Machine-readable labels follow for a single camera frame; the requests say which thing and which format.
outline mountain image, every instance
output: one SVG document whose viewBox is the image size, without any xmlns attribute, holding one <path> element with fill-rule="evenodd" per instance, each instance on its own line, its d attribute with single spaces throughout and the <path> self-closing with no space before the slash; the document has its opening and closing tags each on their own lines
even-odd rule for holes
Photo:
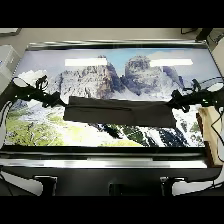
<svg viewBox="0 0 224 224">
<path fill-rule="evenodd" d="M 114 65 L 86 66 L 64 70 L 55 76 L 47 71 L 29 71 L 29 78 L 44 73 L 49 84 L 46 92 L 60 92 L 68 103 L 69 96 L 133 101 L 168 101 L 171 93 L 192 87 L 172 66 L 150 67 L 147 56 L 134 56 L 125 63 L 124 74 L 117 74 Z M 26 73 L 21 75 L 26 80 Z M 18 100 L 7 121 L 5 144 L 72 145 L 72 146 L 142 146 L 194 147 L 204 146 L 196 120 L 196 107 L 189 113 L 173 110 L 176 128 L 151 128 L 115 124 L 87 124 L 63 120 L 63 107 L 43 108 Z"/>
</svg>

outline white wall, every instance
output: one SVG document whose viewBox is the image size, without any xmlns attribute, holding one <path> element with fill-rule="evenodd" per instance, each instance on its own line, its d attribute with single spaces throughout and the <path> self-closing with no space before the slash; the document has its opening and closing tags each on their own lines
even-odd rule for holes
<svg viewBox="0 0 224 224">
<path fill-rule="evenodd" d="M 0 33 L 16 32 L 18 28 L 0 28 Z"/>
</svg>

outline landscape wallpaper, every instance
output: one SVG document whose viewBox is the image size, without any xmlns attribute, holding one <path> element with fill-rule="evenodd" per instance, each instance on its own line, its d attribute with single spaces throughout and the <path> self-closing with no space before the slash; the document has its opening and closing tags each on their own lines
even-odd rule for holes
<svg viewBox="0 0 224 224">
<path fill-rule="evenodd" d="M 106 58 L 107 65 L 65 66 L 66 59 Z M 150 66 L 156 59 L 191 59 L 192 65 Z M 47 75 L 48 93 L 132 101 L 168 101 L 173 90 L 184 93 L 196 78 L 206 88 L 220 77 L 206 49 L 73 49 L 27 51 L 15 76 L 34 84 Z M 6 120 L 6 145 L 24 146 L 137 146 L 203 147 L 196 113 L 173 110 L 176 128 L 151 128 L 115 124 L 89 124 L 63 120 L 64 108 L 43 108 L 37 101 L 18 100 Z M 116 130 L 117 136 L 108 130 Z"/>
</svg>

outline dark fabric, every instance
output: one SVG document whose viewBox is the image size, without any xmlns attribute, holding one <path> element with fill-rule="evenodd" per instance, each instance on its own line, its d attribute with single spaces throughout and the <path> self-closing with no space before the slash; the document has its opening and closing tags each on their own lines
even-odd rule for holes
<svg viewBox="0 0 224 224">
<path fill-rule="evenodd" d="M 163 101 L 99 100 L 69 97 L 65 121 L 175 128 L 172 109 Z"/>
</svg>

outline sky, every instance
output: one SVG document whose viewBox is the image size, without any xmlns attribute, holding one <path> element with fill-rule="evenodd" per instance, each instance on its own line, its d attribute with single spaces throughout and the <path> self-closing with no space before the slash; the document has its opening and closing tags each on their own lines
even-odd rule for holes
<svg viewBox="0 0 224 224">
<path fill-rule="evenodd" d="M 147 56 L 152 59 L 191 59 L 193 65 L 175 66 L 179 76 L 199 82 L 209 78 L 219 77 L 219 71 L 207 49 L 177 49 L 177 48 L 126 48 L 126 49 L 72 49 L 26 51 L 16 75 L 30 70 L 47 70 L 52 75 L 58 75 L 64 70 L 74 70 L 77 67 L 65 67 L 65 59 L 95 58 L 105 55 L 117 71 L 118 76 L 124 75 L 125 64 L 134 56 Z"/>
</svg>

